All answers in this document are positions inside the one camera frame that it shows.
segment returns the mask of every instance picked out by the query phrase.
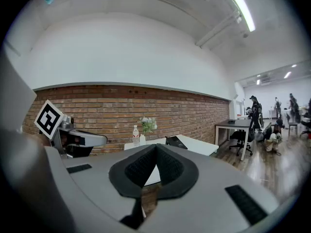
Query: plastic bottle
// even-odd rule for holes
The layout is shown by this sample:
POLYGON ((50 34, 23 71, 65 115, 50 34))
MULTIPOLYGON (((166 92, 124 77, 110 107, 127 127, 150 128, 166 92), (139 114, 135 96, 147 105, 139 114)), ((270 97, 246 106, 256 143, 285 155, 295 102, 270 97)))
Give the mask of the plastic bottle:
POLYGON ((137 129, 137 125, 134 125, 134 130, 133 130, 133 143, 134 147, 138 147, 139 145, 139 132, 137 129))

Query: wooden floor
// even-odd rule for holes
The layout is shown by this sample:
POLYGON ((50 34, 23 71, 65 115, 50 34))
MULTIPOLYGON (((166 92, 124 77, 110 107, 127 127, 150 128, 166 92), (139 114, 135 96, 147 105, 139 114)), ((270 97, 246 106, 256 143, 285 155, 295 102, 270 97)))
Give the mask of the wooden floor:
MULTIPOLYGON (((298 127, 298 134, 303 127, 298 127)), ((229 145, 235 145, 236 140, 225 142, 218 149, 217 153, 211 156, 221 159, 244 172, 255 182, 263 185, 283 203, 287 198, 298 194, 303 181, 311 167, 311 148, 308 145, 308 136, 302 135, 300 138, 291 129, 288 138, 288 130, 282 129, 283 142, 278 146, 281 156, 267 152, 262 143, 255 140, 251 143, 250 152, 246 151, 244 161, 240 161, 240 155, 236 156, 237 148, 229 150, 229 145)), ((156 193, 160 189, 160 184, 146 186, 143 189, 142 207, 148 216, 156 207, 156 193)))

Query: vase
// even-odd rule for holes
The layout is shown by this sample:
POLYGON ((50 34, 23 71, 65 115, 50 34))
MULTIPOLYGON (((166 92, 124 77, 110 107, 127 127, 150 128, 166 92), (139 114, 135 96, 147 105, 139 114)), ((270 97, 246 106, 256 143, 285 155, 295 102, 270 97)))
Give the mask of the vase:
POLYGON ((139 143, 141 146, 146 145, 146 137, 143 134, 139 137, 139 143))

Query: brick wall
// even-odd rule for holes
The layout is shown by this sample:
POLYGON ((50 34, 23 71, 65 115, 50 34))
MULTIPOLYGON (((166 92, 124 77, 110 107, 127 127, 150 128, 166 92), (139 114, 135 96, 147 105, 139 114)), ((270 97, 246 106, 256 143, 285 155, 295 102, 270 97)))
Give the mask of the brick wall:
MULTIPOLYGON (((158 128, 146 139, 183 134, 209 143, 215 142, 216 122, 229 118, 228 101, 185 92, 153 88, 83 85, 37 91, 37 97, 23 123, 26 133, 39 133, 34 120, 49 99, 63 113, 72 116, 78 129, 108 137, 105 146, 92 153, 124 149, 132 141, 134 124, 140 117, 155 117, 158 128)), ((224 140, 220 132, 220 142, 224 140)))

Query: fluorescent light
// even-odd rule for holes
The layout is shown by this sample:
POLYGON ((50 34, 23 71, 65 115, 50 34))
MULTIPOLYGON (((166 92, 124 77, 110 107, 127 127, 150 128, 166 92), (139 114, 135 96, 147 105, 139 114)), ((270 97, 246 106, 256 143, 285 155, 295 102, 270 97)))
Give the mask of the fluorescent light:
POLYGON ((242 12, 242 14, 245 18, 245 21, 247 23, 247 26, 249 28, 249 31, 250 32, 254 31, 256 28, 255 28, 251 13, 249 12, 245 1, 244 0, 234 0, 234 1, 237 3, 240 11, 242 12))
POLYGON ((292 72, 288 72, 288 73, 286 73, 286 75, 285 75, 285 77, 284 77, 284 79, 286 79, 288 76, 290 76, 290 74, 291 74, 292 72))

